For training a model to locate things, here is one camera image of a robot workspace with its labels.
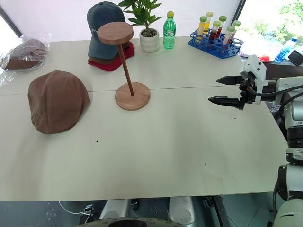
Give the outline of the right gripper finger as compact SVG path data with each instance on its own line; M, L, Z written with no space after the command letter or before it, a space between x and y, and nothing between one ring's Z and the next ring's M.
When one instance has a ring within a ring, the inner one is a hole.
M208 101L216 105L229 106L235 108L239 108L239 103L240 103L239 99L229 98L227 96L213 96L208 98Z
M242 82L242 76L224 76L222 78L217 79L217 83L221 83L224 85L237 85Z

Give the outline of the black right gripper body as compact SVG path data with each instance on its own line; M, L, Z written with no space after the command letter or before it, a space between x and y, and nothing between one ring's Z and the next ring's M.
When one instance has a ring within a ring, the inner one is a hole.
M240 100L237 105L239 110L243 110L245 104L252 104L255 101L255 96L250 93L253 90L255 85L255 76L252 72L247 74L245 79L242 79L239 89L240 89Z

